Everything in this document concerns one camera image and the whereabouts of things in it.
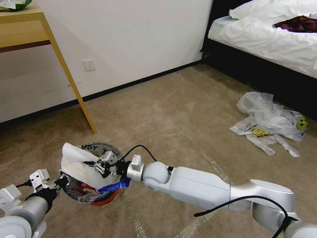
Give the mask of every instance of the black cable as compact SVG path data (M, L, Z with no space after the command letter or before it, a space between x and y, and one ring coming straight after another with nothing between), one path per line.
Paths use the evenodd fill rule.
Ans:
M290 222L291 222L292 220L296 220L296 219L294 219L294 218L292 218L292 217L289 217L288 214L287 214L287 211L284 209L284 207L282 207L282 206L281 206L280 204L278 204L276 201L274 201L274 200L272 200L272 199L269 199L269 198L266 198L266 197L263 197L263 196L257 196L257 195L244 196L244 197L236 198L236 199L234 199L234 200L231 200L231 201L228 201L228 202L226 202L226 203L223 203L223 204L221 204L221 205L219 205L219 206L217 206L217 207L215 207L215 208L213 208L213 209L206 210L206 211L204 211L204 212L195 213L195 214L194 214L194 217L200 217L200 216L206 215L206 214L208 214L208 213L211 213L211 212L214 212L214 211L218 210L219 208L222 208L222 207L224 207L224 206L227 206L227 205L229 205L229 204L231 204L231 203L234 203L234 202L237 202L237 201L240 201L240 200L244 200L244 199L249 199L249 198L260 198L260 199L264 199L264 200L267 200L267 201L269 201L269 202L272 202L273 204L275 204L276 206L278 206L278 207L282 210L282 212L284 213L285 218L284 218L284 220L283 220L281 226L279 227L279 229L278 229L278 230L275 232L275 234L272 236L272 238L277 238L278 235L282 232L282 230L285 230L285 229L288 227L288 225L290 224Z
M31 180L29 179L29 180L26 181L25 183L19 184L19 185L17 185L16 187L23 187L23 186L32 187L32 182L31 182Z
M136 145L136 146L134 146L134 147L133 147L132 149L130 149L119 161L123 161L124 158L127 157L128 154L130 154L131 151L133 151L133 150L134 150L135 148L137 148L137 147L142 147L142 148L144 148L144 149L150 154L150 156L152 157L152 159L153 159L155 162L157 162L156 158L154 158L154 156L151 154L151 152L150 152L144 145Z

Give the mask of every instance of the robotic arm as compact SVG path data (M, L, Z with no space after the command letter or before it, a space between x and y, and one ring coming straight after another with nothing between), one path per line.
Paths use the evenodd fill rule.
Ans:
M132 161L127 162L115 158L116 163L109 163L108 157L109 153L106 153L103 158L96 159L95 169L102 175L109 170L112 172L107 176L119 174L143 183L152 191L167 193L177 200L204 209L217 208L225 203L228 203L227 208L234 211L245 211L252 206L253 218L274 232L284 224L287 213L292 221L284 224L285 238L317 237L317 225L300 220L295 213L294 193L286 187L255 179L242 185L229 185L215 174L186 167L174 168L161 162L145 167L140 155L134 155ZM42 236L46 229L44 216L52 207L59 190L69 182L66 174L51 183L48 179L46 169L31 174L34 193L24 202L19 200L21 193L13 184L0 190L0 209L5 212L5 216L0 218L0 238ZM246 199L229 204L241 197ZM268 200L281 205L284 211Z

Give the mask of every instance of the carpet floor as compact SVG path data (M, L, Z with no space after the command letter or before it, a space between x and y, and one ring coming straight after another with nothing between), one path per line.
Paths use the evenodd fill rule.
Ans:
M247 117L236 106L253 89L206 66L196 65L86 102L98 133L93 135L79 105L0 132L0 186L20 184L39 168L58 176L65 142L106 142L126 153L148 147L166 165L215 173L241 184L260 179L296 193L297 213L317 223L317 123L308 121L300 143L287 140L301 155L293 158L279 144L268 156L229 128ZM136 149L146 164L152 162ZM22 188L24 194L30 188ZM80 204L61 192L46 216L49 237L271 237L251 211L221 209L194 218L201 208L131 183L103 207Z

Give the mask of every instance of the yellow table leg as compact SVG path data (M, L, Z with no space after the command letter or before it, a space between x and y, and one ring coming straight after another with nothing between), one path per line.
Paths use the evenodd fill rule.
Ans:
M80 93L79 93L78 88L77 88L77 86L76 86L76 84L74 82L74 79L73 79L73 77L72 77L72 75L71 75L71 73L70 73L70 71L68 69L68 66L67 66L67 64L66 64L66 62L64 60L64 57L63 57L63 55L62 55L62 53L61 53L61 51L60 51L60 49L58 47L58 44L57 44L57 42L55 40L55 37L54 37L54 35L52 33L52 30L51 30L51 28L50 28L50 26L49 26L49 24L48 24L48 22L47 22L47 20L46 20L46 18L44 16L44 14L42 14L42 15L43 16L40 18L42 26L43 26L43 28L44 28L44 30L45 30L50 42L51 42L51 45L52 45L53 50L54 50L54 52L55 52L55 54L56 54L56 56L57 56L57 58L58 58L58 60L60 62L60 65L62 66L62 68L63 68L63 70L64 70L64 72L66 74L66 77L68 78L69 84L72 87L72 89L73 89L73 91L74 91L74 93L75 93L75 95L76 95L76 97L77 97L77 99L79 101L79 104L80 104L80 106L81 106L81 108L82 108L82 110L83 110L83 112L84 112L84 114L85 114L85 116L86 116L86 118L87 118L87 120L89 122L89 125L90 125L93 133L96 134L97 130L96 130L96 128L95 128L95 126L94 126L94 124L93 124L93 122L92 122L92 120L91 120L91 118L89 116L87 108L86 108L86 106L85 106L85 104L83 102L82 97L80 96Z

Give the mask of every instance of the electrical outlet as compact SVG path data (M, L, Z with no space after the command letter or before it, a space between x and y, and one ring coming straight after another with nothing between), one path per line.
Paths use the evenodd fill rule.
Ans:
M90 70L96 69L93 59L84 60L84 65L85 65L86 71L90 71Z

